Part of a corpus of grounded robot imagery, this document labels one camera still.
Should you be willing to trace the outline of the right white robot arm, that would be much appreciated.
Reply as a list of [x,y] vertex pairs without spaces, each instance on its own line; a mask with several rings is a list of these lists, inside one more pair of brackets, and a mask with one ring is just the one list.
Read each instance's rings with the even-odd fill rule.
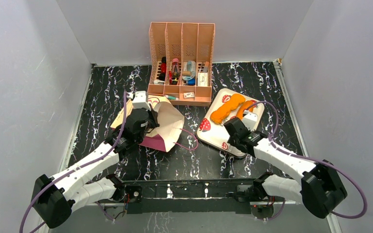
[[228,143],[241,152],[266,161],[288,175],[280,177],[265,172],[236,199],[266,201],[272,196],[295,201],[318,218],[326,218],[346,197],[347,191],[331,163],[311,162],[306,157],[296,158],[292,152],[273,143],[260,131],[250,131],[239,118],[224,124],[229,134]]

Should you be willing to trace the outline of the pink and cream paper bag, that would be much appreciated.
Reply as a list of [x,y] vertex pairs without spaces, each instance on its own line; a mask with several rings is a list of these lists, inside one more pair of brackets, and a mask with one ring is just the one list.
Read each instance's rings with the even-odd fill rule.
[[[129,98],[129,93],[124,107],[118,116],[111,124],[111,128],[115,130],[114,135],[117,136],[121,125],[125,124],[126,118],[132,112],[132,100]],[[169,152],[175,145],[180,145],[178,139],[184,131],[183,126],[185,118],[178,109],[176,109],[166,97],[148,95],[148,103],[151,110],[158,113],[158,127],[152,130],[151,133],[146,134],[143,142],[133,142],[121,136],[121,144],[128,143],[128,145],[140,145],[146,148],[159,150],[162,152]]]

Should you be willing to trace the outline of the long twisted orange bread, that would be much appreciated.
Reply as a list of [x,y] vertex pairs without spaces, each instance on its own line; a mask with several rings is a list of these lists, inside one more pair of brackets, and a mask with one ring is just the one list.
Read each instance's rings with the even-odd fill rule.
[[233,110],[236,110],[246,101],[241,94],[233,94],[230,99],[210,115],[210,120],[216,124],[221,124]]

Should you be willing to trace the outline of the orange baguette bread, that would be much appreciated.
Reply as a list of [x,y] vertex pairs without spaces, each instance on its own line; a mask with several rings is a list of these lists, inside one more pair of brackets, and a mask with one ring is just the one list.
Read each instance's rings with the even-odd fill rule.
[[244,117],[244,111],[249,111],[249,112],[252,112],[254,110],[254,108],[256,108],[256,106],[253,104],[255,104],[256,101],[255,100],[248,100],[246,102],[244,102],[240,108],[238,109],[237,113],[236,113],[236,117],[239,118],[239,119],[243,119]]

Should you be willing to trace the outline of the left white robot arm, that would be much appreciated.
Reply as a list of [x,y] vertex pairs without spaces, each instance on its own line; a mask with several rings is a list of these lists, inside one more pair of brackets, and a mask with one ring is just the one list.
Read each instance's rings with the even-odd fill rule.
[[38,177],[28,208],[35,209],[43,222],[53,229],[89,203],[104,199],[122,201],[125,185],[116,175],[107,175],[97,182],[92,179],[117,164],[144,140],[148,131],[157,128],[157,117],[151,104],[133,108],[122,124],[89,155],[51,177],[45,174]]

